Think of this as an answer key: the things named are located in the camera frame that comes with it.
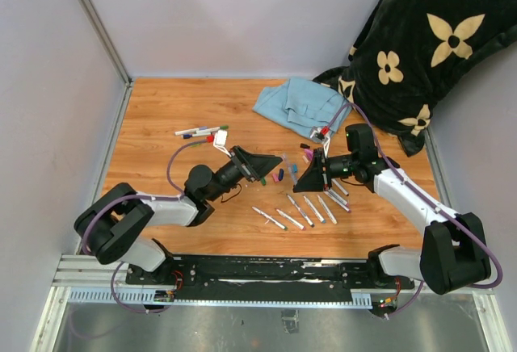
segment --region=black blanket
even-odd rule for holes
[[[419,152],[432,110],[472,67],[517,40],[517,0],[380,0],[350,66],[314,79]]]

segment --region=wooden table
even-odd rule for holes
[[[300,143],[310,143],[294,132],[274,124],[252,111],[265,86],[278,86],[280,80],[219,80],[219,79],[138,79],[111,159],[104,191],[119,182],[128,182],[138,191],[175,195],[166,180],[170,155],[186,143],[174,131],[199,126],[229,125],[227,148],[240,145],[251,153],[286,153],[300,168]],[[360,123],[354,111],[345,124]],[[425,191],[436,197],[435,182],[425,150],[408,158],[396,138],[376,130],[383,150],[396,160],[406,173]],[[330,155],[348,153],[344,125],[333,137]],[[189,170],[204,163],[214,171],[228,158],[211,145],[189,148],[176,158],[171,176],[183,186]],[[184,228],[160,226],[147,228],[144,235],[155,237],[173,253],[232,254],[285,257],[365,258],[368,251],[382,245],[398,243],[419,248],[422,238],[414,226],[390,203],[371,194],[363,186],[347,186],[352,213],[322,196],[338,224],[327,219],[320,224],[306,206],[301,195],[294,195],[316,228],[301,231],[288,223],[288,231],[255,213],[251,206],[278,216],[275,208],[287,212],[300,222],[305,221],[289,203],[292,180],[286,173],[282,182],[274,183],[269,175],[267,185],[242,180],[242,193],[228,203],[212,205],[216,211],[201,226]],[[315,194],[307,194],[325,215]]]

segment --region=folded towel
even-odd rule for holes
[[[309,138],[312,127],[326,126],[347,100],[335,90],[315,82],[291,78],[282,86],[266,87],[253,111]],[[351,109],[347,108],[330,127],[337,132]]]

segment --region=beige flower pattern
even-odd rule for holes
[[[348,102],[354,102],[354,88],[355,88],[355,80],[351,82],[347,82],[346,80],[342,80],[341,77],[338,79],[338,92],[344,96]]]
[[[436,15],[428,14],[427,19],[429,25],[431,25],[431,30],[436,37],[443,41],[433,54],[431,68],[445,61],[453,52],[464,59],[471,57],[473,50],[465,41],[476,33],[484,18],[485,15],[468,17],[460,22],[453,31],[447,21]]]
[[[416,118],[405,118],[403,120],[398,121],[405,126],[413,126],[413,130],[411,130],[411,134],[417,136],[420,132],[429,126],[431,122],[431,112],[429,111],[429,106],[424,104],[422,106],[422,110],[418,113]]]
[[[400,59],[394,51],[389,51],[388,55],[380,51],[377,55],[377,64],[380,67],[379,80],[385,86],[391,80],[392,82],[400,83],[404,79],[404,74],[397,68],[400,64]]]

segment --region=white wall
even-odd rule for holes
[[[27,350],[123,85],[77,0],[0,0],[0,339]]]
[[[133,76],[313,76],[378,0],[93,0]]]
[[[517,44],[479,65],[435,110],[431,132],[452,202],[481,217],[504,269],[497,289],[517,346]]]

